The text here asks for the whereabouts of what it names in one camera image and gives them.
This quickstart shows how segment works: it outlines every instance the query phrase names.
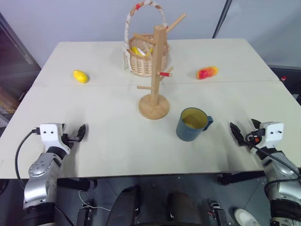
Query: white plate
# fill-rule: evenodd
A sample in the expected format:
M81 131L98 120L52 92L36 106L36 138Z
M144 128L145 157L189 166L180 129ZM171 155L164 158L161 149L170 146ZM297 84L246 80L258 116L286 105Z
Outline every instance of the white plate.
M243 209L235 210L234 216L241 226L260 226L257 220L249 212Z

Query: mug handle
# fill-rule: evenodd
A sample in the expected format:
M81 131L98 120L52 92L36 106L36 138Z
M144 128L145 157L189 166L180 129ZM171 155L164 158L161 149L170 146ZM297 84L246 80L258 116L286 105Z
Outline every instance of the mug handle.
M203 131L206 131L208 129L208 127L212 124L213 122L213 118L211 116L207 116L208 119L208 124L205 126L205 128L203 129Z

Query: basket handle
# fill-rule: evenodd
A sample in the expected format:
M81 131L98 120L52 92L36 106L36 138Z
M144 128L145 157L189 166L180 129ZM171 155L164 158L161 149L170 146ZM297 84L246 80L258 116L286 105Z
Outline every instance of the basket handle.
M166 19L165 19L165 15L164 15L164 12L161 8L161 6L159 4L157 4L156 2L154 1L151 1L151 0L146 0L146 1L142 1L138 4L136 4L132 10L128 13L127 15L127 19L126 19L126 28L125 28L125 31L124 31L124 43L125 43L125 49L129 49L129 44L128 44L128 31L129 31L129 25L131 23L131 18L132 16L137 12L138 9L144 7L144 6L153 6L155 8L157 8L159 10L159 12L161 13L162 15L162 24L167 27L167 23L166 23Z

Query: table surface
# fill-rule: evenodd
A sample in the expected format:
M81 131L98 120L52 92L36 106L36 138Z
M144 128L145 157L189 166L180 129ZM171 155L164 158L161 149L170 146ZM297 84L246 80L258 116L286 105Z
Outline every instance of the table surface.
M251 118L283 122L284 138L277 149L301 166L301 108L245 40L169 43L175 70L161 83L160 93L170 112L156 121L142 117L137 108L150 91L136 85L149 85L150 78L118 67L121 53L115 51L122 42L60 43L0 138L0 178L16 178L19 142L34 127L50 122L66 123L70 135L87 124L85 138L64 160L61 177L261 170L258 158L237 146L229 128L232 121L245 134L253 129ZM220 72L201 81L192 76L194 69L208 65ZM88 83L75 82L76 68L88 73ZM211 115L214 123L195 141L184 142L175 128L181 111L191 106ZM43 150L37 135L24 143L22 178L28 178L29 166Z
M229 81L278 81L244 39L169 40L169 63L173 77L165 84ZM34 87L47 86L112 86L147 85L151 78L123 70L121 41L61 42L57 45L34 82ZM195 78L196 71L217 66L218 75L205 80ZM73 70L82 70L90 77L87 84L72 78Z

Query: red tag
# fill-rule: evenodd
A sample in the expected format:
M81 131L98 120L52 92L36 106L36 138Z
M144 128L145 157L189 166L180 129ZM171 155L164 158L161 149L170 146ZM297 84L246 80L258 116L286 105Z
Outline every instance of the red tag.
M161 76L170 77L169 73L167 72L160 72Z

